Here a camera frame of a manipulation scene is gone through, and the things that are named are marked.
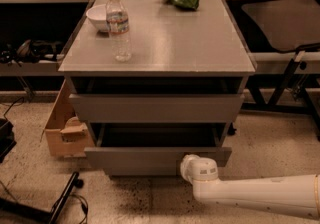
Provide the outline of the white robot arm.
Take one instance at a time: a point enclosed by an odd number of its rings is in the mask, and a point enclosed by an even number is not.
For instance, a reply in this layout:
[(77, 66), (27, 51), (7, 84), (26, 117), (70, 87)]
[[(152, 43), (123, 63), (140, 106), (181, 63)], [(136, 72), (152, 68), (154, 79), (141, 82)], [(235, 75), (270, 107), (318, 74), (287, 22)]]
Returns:
[(307, 219), (320, 219), (318, 174), (228, 180), (219, 178), (215, 160), (186, 155), (180, 173), (204, 204), (228, 205)]

